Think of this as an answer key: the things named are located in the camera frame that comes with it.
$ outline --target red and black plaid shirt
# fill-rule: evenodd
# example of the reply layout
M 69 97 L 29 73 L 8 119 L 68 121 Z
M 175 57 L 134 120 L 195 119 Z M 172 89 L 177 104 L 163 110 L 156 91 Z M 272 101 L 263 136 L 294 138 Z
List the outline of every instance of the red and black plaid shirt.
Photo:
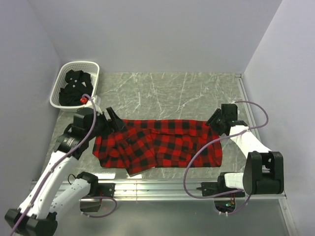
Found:
M 106 168 L 124 168 L 135 174 L 152 167 L 187 167 L 208 142 L 219 138 L 204 121 L 127 120 L 126 131 L 98 136 L 93 154 Z M 206 148 L 192 167 L 219 167 L 220 142 Z

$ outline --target white wall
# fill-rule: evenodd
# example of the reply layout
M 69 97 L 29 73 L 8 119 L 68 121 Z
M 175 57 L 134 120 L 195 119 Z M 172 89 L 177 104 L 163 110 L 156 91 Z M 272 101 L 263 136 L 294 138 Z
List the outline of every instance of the white wall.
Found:
M 29 0 L 62 62 L 244 72 L 281 0 Z
M 27 0 L 0 7 L 0 229 L 40 174 L 58 110 L 49 94 L 59 57 Z
M 283 0 L 244 78 L 249 98 L 270 115 L 260 134 L 283 154 L 285 190 L 303 236 L 315 231 L 314 9 L 314 0 Z

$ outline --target gray marble table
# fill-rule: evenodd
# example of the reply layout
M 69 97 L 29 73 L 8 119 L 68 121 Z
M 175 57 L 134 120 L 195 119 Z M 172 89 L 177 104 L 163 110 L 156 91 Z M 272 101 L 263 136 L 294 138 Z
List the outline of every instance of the gray marble table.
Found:
M 100 75 L 97 95 L 101 108 L 112 107 L 125 119 L 196 119 L 208 120 L 221 103 L 241 100 L 235 74 L 228 73 L 104 73 Z M 239 119 L 248 123 L 244 104 L 238 104 Z M 46 167 L 53 146 L 66 126 L 72 122 L 73 113 L 60 111 L 45 159 Z M 77 175 L 90 172 L 99 178 L 182 178 L 184 168 L 153 168 L 129 176 L 125 169 L 106 169 L 92 155 L 94 141 L 71 170 Z M 189 178 L 215 178 L 220 172 L 242 171 L 245 156 L 230 140 L 222 141 L 223 161 L 217 168 L 191 168 Z

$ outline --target plastic basket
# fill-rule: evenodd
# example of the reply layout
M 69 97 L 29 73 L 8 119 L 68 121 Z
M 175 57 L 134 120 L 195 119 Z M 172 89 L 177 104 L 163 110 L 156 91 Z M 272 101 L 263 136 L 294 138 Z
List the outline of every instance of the plastic basket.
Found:
M 59 103 L 59 92 L 60 88 L 64 88 L 67 85 L 67 82 L 64 80 L 65 75 L 70 70 L 82 70 L 91 75 L 91 84 L 93 86 L 92 96 L 96 93 L 96 88 L 98 84 L 98 74 L 99 74 L 99 66 L 95 62 L 91 61 L 72 61 L 65 64 L 59 71 L 58 77 L 56 79 L 53 91 L 50 95 L 50 104 L 56 108 L 59 108 L 65 112 L 76 112 L 81 106 L 61 106 Z

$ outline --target folded cloth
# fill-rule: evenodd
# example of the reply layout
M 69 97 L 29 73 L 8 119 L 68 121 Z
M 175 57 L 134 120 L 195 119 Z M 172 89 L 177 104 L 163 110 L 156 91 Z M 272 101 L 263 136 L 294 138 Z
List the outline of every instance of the folded cloth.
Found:
M 91 75 L 82 70 L 70 70 L 65 75 L 65 81 L 68 83 L 64 88 L 60 88 L 59 103 L 62 106 L 80 106 L 80 99 L 84 93 L 92 95 L 93 86 Z
M 106 168 L 124 168 L 131 174 L 152 167 L 187 167 L 208 142 L 219 138 L 196 120 L 127 120 L 125 131 L 98 136 L 93 155 Z M 222 148 L 216 142 L 202 151 L 192 167 L 219 167 Z

